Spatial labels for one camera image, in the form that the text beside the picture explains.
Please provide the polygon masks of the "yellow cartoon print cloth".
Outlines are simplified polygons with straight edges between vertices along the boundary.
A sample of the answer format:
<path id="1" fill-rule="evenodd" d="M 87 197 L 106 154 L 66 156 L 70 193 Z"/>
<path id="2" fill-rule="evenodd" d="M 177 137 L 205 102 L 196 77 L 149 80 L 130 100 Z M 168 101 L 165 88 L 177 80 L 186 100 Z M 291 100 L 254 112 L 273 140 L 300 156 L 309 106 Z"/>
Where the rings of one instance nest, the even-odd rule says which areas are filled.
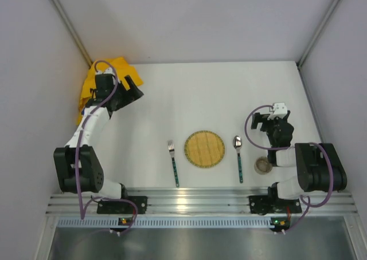
<path id="1" fill-rule="evenodd" d="M 107 61 L 109 64 L 111 64 L 115 68 L 115 70 L 118 74 L 119 80 L 122 82 L 122 84 L 124 85 L 124 87 L 127 90 L 129 90 L 129 88 L 130 88 L 129 84 L 124 79 L 127 75 L 129 75 L 132 78 L 132 81 L 134 82 L 134 84 L 136 86 L 141 86 L 141 85 L 144 84 L 143 80 L 139 76 L 136 69 L 132 65 L 130 65 L 123 57 L 106 58 L 104 60 Z M 81 120 L 82 120 L 82 117 L 83 117 L 83 114 L 84 114 L 84 107 L 87 104 L 87 101 L 92 97 L 92 90 L 96 89 L 95 63 L 96 62 L 94 62 L 92 64 L 92 66 L 90 67 L 90 69 L 87 73 L 87 77 L 84 80 L 84 83 L 83 83 L 83 86 L 82 86 L 79 105 L 78 105 L 79 114 L 78 114 L 77 121 L 76 121 L 77 125 L 79 125 Z"/>

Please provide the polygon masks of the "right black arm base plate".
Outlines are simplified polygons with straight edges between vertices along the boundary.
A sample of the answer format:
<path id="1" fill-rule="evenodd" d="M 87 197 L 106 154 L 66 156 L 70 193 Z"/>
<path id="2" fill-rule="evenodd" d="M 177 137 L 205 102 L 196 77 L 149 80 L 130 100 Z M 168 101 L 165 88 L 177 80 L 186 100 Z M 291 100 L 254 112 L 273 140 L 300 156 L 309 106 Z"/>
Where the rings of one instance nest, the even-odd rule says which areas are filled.
<path id="1" fill-rule="evenodd" d="M 300 214 L 302 207 L 298 199 L 273 199 L 268 195 L 252 195 L 248 197 L 251 214 Z"/>

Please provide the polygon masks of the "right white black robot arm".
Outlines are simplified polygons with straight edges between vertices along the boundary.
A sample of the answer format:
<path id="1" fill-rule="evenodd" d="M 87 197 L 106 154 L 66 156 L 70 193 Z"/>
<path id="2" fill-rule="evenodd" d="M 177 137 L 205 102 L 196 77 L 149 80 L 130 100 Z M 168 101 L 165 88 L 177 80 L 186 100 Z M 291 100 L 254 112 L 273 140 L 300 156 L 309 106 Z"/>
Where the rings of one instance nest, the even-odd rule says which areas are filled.
<path id="1" fill-rule="evenodd" d="M 334 191 L 343 191 L 347 186 L 346 172 L 341 164 L 335 147 L 331 143 L 295 143 L 291 144 L 294 127 L 288 122 L 291 111 L 278 112 L 270 107 L 268 114 L 262 114 L 255 109 L 246 123 L 251 122 L 251 129 L 260 130 L 268 138 L 269 147 L 257 145 L 248 135 L 248 141 L 257 148 L 267 151 L 267 160 L 273 167 L 294 167 L 296 175 L 288 180 L 276 182 L 270 187 L 273 196 L 282 200 L 301 198 L 314 191 L 326 193 L 325 199 L 313 204 L 313 207 L 324 205 Z"/>

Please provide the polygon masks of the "round woven bamboo mat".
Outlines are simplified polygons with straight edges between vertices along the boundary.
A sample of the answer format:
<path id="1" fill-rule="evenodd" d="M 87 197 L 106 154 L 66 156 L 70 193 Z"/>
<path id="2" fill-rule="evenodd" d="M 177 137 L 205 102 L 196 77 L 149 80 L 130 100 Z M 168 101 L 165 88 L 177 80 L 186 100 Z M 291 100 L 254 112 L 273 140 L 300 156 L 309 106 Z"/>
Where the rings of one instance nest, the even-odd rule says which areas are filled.
<path id="1" fill-rule="evenodd" d="M 212 168 L 224 158 L 225 144 L 222 138 L 212 131 L 197 131 L 186 139 L 184 153 L 192 165 L 198 168 Z"/>

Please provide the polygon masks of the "fork with green handle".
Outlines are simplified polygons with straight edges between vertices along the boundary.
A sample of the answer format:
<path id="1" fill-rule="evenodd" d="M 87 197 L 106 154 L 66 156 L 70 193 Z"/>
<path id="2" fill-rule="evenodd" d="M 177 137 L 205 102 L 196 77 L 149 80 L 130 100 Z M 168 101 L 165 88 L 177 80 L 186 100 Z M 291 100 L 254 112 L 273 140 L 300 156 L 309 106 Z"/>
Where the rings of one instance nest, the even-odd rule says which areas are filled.
<path id="1" fill-rule="evenodd" d="M 171 162 L 172 162 L 172 166 L 173 166 L 173 172 L 174 172 L 174 178 L 175 178 L 175 186 L 177 188 L 179 188 L 180 187 L 180 184 L 179 184 L 177 166 L 176 166 L 176 162 L 175 162 L 175 148 L 174 148 L 173 141 L 172 140 L 168 140 L 167 141 L 167 146 L 168 146 L 168 150 L 169 150 L 169 154 L 170 154 Z"/>

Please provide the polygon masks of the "spoon with green handle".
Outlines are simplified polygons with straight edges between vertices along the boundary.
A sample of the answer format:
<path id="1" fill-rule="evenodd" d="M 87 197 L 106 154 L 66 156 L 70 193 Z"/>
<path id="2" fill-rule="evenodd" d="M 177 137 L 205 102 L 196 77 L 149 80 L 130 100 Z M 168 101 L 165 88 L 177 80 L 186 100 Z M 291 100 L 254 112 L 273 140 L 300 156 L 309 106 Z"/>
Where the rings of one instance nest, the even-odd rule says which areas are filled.
<path id="1" fill-rule="evenodd" d="M 242 139 L 240 136 L 236 135 L 233 138 L 233 147 L 236 150 L 237 154 L 237 166 L 238 166 L 238 172 L 239 172 L 239 182 L 243 183 L 243 170 L 242 170 L 242 162 L 241 162 L 241 148 L 242 148 Z"/>

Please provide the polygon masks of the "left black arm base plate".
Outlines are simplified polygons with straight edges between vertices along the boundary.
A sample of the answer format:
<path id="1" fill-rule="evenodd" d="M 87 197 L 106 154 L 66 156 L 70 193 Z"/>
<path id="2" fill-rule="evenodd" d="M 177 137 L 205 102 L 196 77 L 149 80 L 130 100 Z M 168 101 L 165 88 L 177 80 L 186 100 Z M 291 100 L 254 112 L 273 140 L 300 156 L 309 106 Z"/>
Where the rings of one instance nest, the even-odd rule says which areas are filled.
<path id="1" fill-rule="evenodd" d="M 133 202 L 138 209 L 138 214 L 145 214 L 148 205 L 146 196 L 129 196 L 128 200 Z M 135 208 L 126 202 L 117 202 L 103 199 L 98 203 L 98 214 L 135 214 Z"/>

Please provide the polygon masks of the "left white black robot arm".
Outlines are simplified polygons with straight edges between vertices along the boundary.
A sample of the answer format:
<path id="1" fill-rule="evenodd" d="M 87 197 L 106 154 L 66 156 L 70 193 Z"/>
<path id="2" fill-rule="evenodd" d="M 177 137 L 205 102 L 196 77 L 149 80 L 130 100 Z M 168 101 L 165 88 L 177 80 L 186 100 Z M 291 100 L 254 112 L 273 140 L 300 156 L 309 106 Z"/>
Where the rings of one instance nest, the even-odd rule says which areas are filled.
<path id="1" fill-rule="evenodd" d="M 53 158 L 60 190 L 76 194 L 98 193 L 105 182 L 104 171 L 93 148 L 112 114 L 141 98 L 144 93 L 129 75 L 115 81 L 112 73 L 95 76 L 96 88 L 84 107 L 84 114 L 72 138 L 64 147 L 54 150 Z"/>

